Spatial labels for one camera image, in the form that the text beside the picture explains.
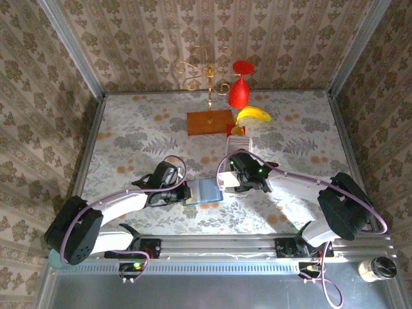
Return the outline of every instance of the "wooden base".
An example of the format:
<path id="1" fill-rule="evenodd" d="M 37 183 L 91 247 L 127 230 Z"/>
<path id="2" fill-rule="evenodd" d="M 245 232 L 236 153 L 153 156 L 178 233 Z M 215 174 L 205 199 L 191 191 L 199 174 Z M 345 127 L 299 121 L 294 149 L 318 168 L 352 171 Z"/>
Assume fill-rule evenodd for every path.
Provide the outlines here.
<path id="1" fill-rule="evenodd" d="M 208 123 L 209 113 L 212 113 L 212 123 Z M 187 113 L 187 135 L 203 135 L 226 133 L 227 125 L 233 125 L 233 115 L 230 109 L 224 111 L 199 111 Z"/>

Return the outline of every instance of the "purple cable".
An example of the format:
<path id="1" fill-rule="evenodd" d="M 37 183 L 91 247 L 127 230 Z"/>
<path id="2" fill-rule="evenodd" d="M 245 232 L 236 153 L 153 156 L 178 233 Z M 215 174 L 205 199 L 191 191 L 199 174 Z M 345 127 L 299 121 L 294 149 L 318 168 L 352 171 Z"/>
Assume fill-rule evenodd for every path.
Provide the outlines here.
<path id="1" fill-rule="evenodd" d="M 337 191 L 337 192 L 345 195 L 346 197 L 352 199 L 353 201 L 356 201 L 359 205 L 362 205 L 362 206 L 363 206 L 364 208 L 366 208 L 372 215 L 374 215 L 374 217 L 376 217 L 376 218 L 378 219 L 379 223 L 382 225 L 382 230 L 379 230 L 379 231 L 377 231 L 377 232 L 372 231 L 372 230 L 362 230 L 362 232 L 368 233 L 368 234 L 385 234 L 385 233 L 388 231 L 388 225 L 386 224 L 385 220 L 380 216 L 380 214 L 378 214 L 378 212 L 377 212 L 371 205 L 369 205 L 368 203 L 362 201 L 360 198 L 356 197 L 356 196 L 353 195 L 352 193 L 349 193 L 349 192 L 347 192 L 347 191 L 339 188 L 338 186 L 332 185 L 331 183 L 328 183 L 328 182 L 326 182 L 326 181 L 324 181 L 324 180 L 318 180 L 318 179 L 316 179 L 316 178 L 312 178 L 312 177 L 309 177 L 309 176 L 299 175 L 299 174 L 295 174 L 295 173 L 289 173 L 289 172 L 286 172 L 286 171 L 284 171 L 284 170 L 282 170 L 282 169 L 278 169 L 277 167 L 274 167 L 274 166 L 266 163 L 266 162 L 264 161 L 264 159 L 258 157 L 256 154 L 251 153 L 250 151 L 247 151 L 247 150 L 243 150 L 243 149 L 234 151 L 233 153 L 226 154 L 226 155 L 223 157 L 223 159 L 221 159 L 221 161 L 220 161 L 220 163 L 219 163 L 219 165 L 218 165 L 218 169 L 217 169 L 217 171 L 216 171 L 216 182 L 218 183 L 219 189 L 223 190 L 223 188 L 222 188 L 222 187 L 220 186 L 220 184 L 219 184 L 219 178 L 218 178 L 218 176 L 219 176 L 219 171 L 220 171 L 220 169 L 221 169 L 221 166 L 223 165 L 223 163 L 225 162 L 226 159 L 228 159 L 229 157 L 231 157 L 232 155 L 235 155 L 235 154 L 237 154 L 237 153 L 247 153 L 248 155 L 254 157 L 254 158 L 257 159 L 257 160 L 259 160 L 259 161 L 262 162 L 265 166 L 269 167 L 271 170 L 273 170 L 273 171 L 275 171 L 275 172 L 277 172 L 277 173 L 279 173 L 279 174 L 285 174 L 285 175 L 287 175 L 287 176 L 291 176 L 291 177 L 293 177 L 293 178 L 302 179 L 302 180 L 305 180 L 305 181 L 307 181 L 307 182 L 320 183 L 320 184 L 322 184 L 322 185 L 326 185 L 326 186 L 328 186 L 329 188 L 331 188 L 331 189 L 333 189 L 333 190 L 335 190 L 335 191 Z"/>
<path id="2" fill-rule="evenodd" d="M 164 192 L 164 191 L 170 191 L 173 190 L 175 188 L 177 188 L 178 186 L 180 186 L 186 179 L 186 163 L 182 160 L 182 158 L 180 158 L 179 156 L 175 156 L 175 155 L 170 155 L 170 156 L 166 156 L 164 160 L 168 159 L 168 158 L 176 158 L 179 159 L 181 161 L 181 163 L 183 164 L 183 167 L 185 169 L 185 173 L 183 174 L 183 178 L 176 184 L 173 185 L 171 187 L 168 188 L 164 188 L 164 189 L 136 189 L 136 190 L 126 190 L 126 191 L 120 191 L 120 192 L 116 192 L 112 195 L 106 196 L 105 198 L 101 199 L 100 201 L 95 201 L 94 203 L 86 206 L 85 208 L 83 208 L 78 214 L 77 216 L 75 216 L 75 218 L 73 219 L 73 221 L 70 223 L 69 228 L 67 229 L 66 234 L 64 235 L 63 241 L 62 241 L 62 245 L 60 247 L 60 262 L 65 265 L 65 266 L 71 266 L 71 264 L 67 263 L 66 260 L 64 259 L 64 250 L 66 249 L 66 245 L 67 245 L 67 241 L 69 240 L 70 234 L 73 230 L 73 228 L 75 227 L 76 223 L 78 222 L 78 220 L 81 218 L 81 216 L 83 216 L 83 214 L 88 211 L 90 208 L 93 208 L 94 206 L 99 205 L 100 203 L 106 203 L 108 201 L 117 199 L 117 198 L 121 198 L 123 196 L 127 196 L 128 194 L 131 193 L 145 193 L 145 192 Z"/>
<path id="3" fill-rule="evenodd" d="M 321 284 L 322 284 L 323 294 L 324 294 L 326 300 L 328 301 L 329 305 L 330 305 L 333 309 L 341 309 L 342 306 L 343 306 L 343 295 L 342 295 L 341 290 L 338 288 L 338 286 L 337 286 L 332 280 L 326 279 L 326 278 L 324 277 L 324 259 L 325 259 L 325 257 L 326 257 L 326 251 L 328 250 L 328 247 L 329 247 L 329 244 L 330 244 L 330 243 L 331 243 L 331 242 L 328 241 L 328 242 L 325 244 L 324 250 L 323 250 L 323 253 L 322 253 L 321 277 L 320 277 L 320 278 L 312 278 L 312 277 L 310 277 L 308 274 L 305 274 L 304 272 L 300 272 L 300 274 L 301 274 L 302 276 L 308 278 L 309 280 L 315 280 L 315 281 L 317 281 L 317 282 L 320 281 Z M 338 305 L 333 304 L 332 301 L 330 300 L 329 295 L 328 295 L 328 291 L 326 290 L 326 284 L 325 284 L 325 282 L 328 282 L 328 283 L 330 283 L 331 285 L 333 285 L 333 286 L 336 288 L 336 290 L 338 291 L 339 297 L 341 298 L 341 301 L 339 302 Z"/>
<path id="4" fill-rule="evenodd" d="M 142 274 L 146 271 L 146 269 L 149 267 L 149 263 L 150 263 L 150 256 L 149 254 L 147 254 L 144 251 L 125 251 L 125 250 L 111 250 L 111 252 L 114 253 L 119 253 L 119 254 L 141 254 L 143 256 L 146 257 L 145 259 L 145 267 L 142 269 L 142 271 L 140 272 L 140 274 L 135 278 L 135 282 L 137 279 L 139 279 L 140 277 L 142 277 Z"/>

